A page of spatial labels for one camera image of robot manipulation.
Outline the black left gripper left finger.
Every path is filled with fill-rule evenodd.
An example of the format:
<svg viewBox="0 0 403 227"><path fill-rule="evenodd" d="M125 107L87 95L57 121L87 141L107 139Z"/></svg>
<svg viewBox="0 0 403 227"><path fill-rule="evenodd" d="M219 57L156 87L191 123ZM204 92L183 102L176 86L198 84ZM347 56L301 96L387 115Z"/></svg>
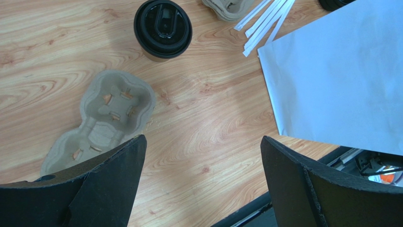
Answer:
<svg viewBox="0 0 403 227"><path fill-rule="evenodd" d="M75 166L0 187L3 227L125 227L147 149L144 135Z"/></svg>

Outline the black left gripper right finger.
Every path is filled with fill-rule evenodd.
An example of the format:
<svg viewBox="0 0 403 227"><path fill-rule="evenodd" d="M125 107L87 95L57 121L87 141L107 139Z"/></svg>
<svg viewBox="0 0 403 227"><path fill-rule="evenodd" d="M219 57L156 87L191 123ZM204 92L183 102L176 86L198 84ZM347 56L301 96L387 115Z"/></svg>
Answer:
<svg viewBox="0 0 403 227"><path fill-rule="evenodd" d="M268 136L260 149L278 226L402 226L401 187L341 172Z"/></svg>

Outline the single cardboard cup carrier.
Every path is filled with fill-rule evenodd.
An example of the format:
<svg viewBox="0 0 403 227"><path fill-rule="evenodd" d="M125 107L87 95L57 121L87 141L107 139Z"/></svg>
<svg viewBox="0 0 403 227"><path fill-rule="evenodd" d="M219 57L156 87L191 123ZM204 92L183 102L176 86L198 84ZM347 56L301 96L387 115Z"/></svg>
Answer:
<svg viewBox="0 0 403 227"><path fill-rule="evenodd" d="M82 123L55 141L40 176L85 162L141 134L155 105L155 92L144 80L120 70L98 73L80 102Z"/></svg>

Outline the light blue paper bag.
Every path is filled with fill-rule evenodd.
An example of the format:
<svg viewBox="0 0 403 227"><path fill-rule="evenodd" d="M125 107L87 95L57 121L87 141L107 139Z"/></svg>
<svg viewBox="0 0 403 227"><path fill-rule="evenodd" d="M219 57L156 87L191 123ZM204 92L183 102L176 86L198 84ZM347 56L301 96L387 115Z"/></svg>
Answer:
<svg viewBox="0 0 403 227"><path fill-rule="evenodd" d="M402 1L354 1L258 54L280 135L403 153Z"/></svg>

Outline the black cup lid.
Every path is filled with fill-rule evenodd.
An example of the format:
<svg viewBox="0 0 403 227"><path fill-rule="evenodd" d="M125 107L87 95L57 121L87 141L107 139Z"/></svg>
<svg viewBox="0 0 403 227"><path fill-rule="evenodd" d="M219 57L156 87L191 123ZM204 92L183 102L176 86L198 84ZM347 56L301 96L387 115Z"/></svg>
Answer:
<svg viewBox="0 0 403 227"><path fill-rule="evenodd" d="M144 2L135 14L133 30L143 54L155 62L183 54L193 35L188 15L171 0Z"/></svg>

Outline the stack of black lids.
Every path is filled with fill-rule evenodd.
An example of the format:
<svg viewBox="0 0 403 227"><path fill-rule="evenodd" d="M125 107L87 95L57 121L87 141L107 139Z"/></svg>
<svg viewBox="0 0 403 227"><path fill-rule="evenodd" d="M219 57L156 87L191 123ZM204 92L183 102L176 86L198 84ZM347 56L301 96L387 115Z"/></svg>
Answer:
<svg viewBox="0 0 403 227"><path fill-rule="evenodd" d="M321 7L329 12L333 12L341 7L354 2L355 0L318 0Z"/></svg>

